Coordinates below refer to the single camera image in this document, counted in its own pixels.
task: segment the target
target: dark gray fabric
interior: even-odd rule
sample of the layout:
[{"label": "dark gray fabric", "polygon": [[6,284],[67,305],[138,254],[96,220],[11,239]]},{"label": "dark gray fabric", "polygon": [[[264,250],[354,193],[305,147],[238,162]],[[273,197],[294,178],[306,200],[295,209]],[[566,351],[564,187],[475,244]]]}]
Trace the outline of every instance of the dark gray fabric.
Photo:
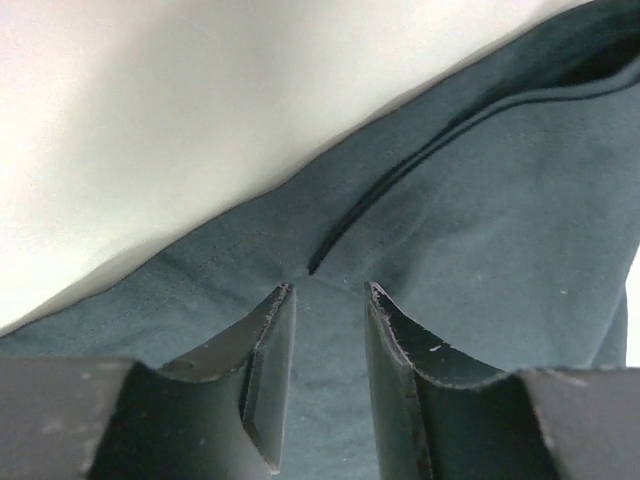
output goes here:
[{"label": "dark gray fabric", "polygon": [[[623,363],[624,282],[640,239],[639,30],[636,0],[546,22],[108,292],[0,339],[0,353],[128,354],[157,366],[292,282],[298,331],[281,478],[296,480],[377,478],[365,281],[499,368]],[[614,55],[620,47],[590,63],[623,39],[629,63]],[[307,262],[336,222],[429,142],[310,277]]]}]

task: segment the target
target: garment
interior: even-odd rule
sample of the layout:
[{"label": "garment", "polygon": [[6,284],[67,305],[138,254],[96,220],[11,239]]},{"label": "garment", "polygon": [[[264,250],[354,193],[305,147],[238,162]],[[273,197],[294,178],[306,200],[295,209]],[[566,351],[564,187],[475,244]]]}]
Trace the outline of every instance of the garment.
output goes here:
[{"label": "garment", "polygon": [[[624,282],[640,239],[639,20],[639,1],[602,0],[545,22],[108,292],[0,339],[0,353],[156,366],[294,283],[283,479],[377,476],[365,281],[501,369],[624,363]],[[420,151],[310,276],[350,207]]]},{"label": "garment", "polygon": [[0,335],[574,3],[0,2]]}]

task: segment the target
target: teal fabric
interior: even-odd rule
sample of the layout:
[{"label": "teal fabric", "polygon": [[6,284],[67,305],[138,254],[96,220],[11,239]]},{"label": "teal fabric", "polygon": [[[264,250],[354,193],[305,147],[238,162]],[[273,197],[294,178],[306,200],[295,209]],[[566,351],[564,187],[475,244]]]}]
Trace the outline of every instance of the teal fabric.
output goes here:
[{"label": "teal fabric", "polygon": [[[0,353],[124,354],[158,366],[292,282],[298,331],[281,478],[377,478],[365,281],[501,369],[624,363],[624,283],[640,240],[639,77],[640,1],[560,15],[109,291],[0,339]],[[340,218],[410,157],[414,168],[310,276],[309,259]]]}]

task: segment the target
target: cloth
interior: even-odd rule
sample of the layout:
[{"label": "cloth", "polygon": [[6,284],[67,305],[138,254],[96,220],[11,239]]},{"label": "cloth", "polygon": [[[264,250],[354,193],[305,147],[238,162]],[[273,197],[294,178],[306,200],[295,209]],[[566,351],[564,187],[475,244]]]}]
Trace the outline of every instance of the cloth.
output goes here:
[{"label": "cloth", "polygon": [[[621,365],[640,239],[640,1],[564,13],[206,223],[109,291],[0,339],[4,355],[152,366],[298,289],[283,479],[372,479],[363,283],[502,369]],[[371,203],[309,275],[329,232]]]},{"label": "cloth", "polygon": [[0,0],[0,334],[573,3]]}]

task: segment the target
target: fabric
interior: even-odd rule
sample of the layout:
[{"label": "fabric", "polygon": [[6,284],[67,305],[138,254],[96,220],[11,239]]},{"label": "fabric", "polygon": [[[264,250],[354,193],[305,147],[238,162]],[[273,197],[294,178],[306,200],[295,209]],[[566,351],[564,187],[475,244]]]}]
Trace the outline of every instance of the fabric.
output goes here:
[{"label": "fabric", "polygon": [[573,3],[1,0],[0,334]]},{"label": "fabric", "polygon": [[[497,368],[623,364],[624,282],[640,240],[639,26],[637,0],[545,22],[109,291],[0,339],[0,353],[125,354],[157,366],[292,282],[280,478],[296,480],[377,478],[365,281]],[[403,161],[414,168],[310,276],[327,235]]]}]

